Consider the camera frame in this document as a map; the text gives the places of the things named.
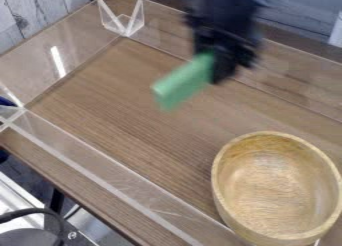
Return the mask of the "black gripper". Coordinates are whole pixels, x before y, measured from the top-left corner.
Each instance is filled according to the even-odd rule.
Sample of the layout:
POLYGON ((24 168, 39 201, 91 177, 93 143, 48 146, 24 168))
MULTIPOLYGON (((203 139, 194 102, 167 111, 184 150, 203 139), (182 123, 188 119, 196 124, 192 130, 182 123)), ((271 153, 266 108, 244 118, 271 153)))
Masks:
POLYGON ((251 67, 260 37, 255 15, 263 0, 184 0, 194 33, 194 57, 214 60, 211 83, 235 75, 238 64, 251 67))

